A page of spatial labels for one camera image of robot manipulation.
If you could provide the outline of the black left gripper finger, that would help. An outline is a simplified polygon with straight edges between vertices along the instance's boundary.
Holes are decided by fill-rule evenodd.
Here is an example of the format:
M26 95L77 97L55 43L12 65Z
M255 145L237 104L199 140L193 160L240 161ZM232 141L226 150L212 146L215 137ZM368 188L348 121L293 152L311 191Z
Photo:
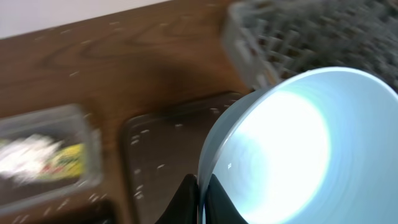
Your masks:
M155 224L196 224L198 196L197 177L187 174Z

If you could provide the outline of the green yellow snack wrapper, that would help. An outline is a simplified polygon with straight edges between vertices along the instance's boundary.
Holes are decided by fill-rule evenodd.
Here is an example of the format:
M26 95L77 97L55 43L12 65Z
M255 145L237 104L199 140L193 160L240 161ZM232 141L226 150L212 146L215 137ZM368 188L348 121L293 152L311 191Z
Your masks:
M53 181L81 176L85 170L83 162L84 149L83 144L75 144L55 152L46 161L37 179Z

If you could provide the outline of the light blue rice bowl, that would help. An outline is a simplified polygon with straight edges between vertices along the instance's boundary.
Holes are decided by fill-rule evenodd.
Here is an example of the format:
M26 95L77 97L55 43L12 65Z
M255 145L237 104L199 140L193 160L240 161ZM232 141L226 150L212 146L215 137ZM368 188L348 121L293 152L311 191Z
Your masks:
M397 93L348 67L254 91L216 120L201 150L198 211L226 223L396 223Z

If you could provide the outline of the white tissue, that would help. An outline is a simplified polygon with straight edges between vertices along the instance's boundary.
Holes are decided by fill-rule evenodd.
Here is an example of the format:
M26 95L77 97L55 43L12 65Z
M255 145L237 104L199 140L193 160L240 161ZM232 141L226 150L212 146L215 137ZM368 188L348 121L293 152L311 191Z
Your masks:
M15 182L36 181L50 157L63 141L33 134L26 138L1 140L1 177Z

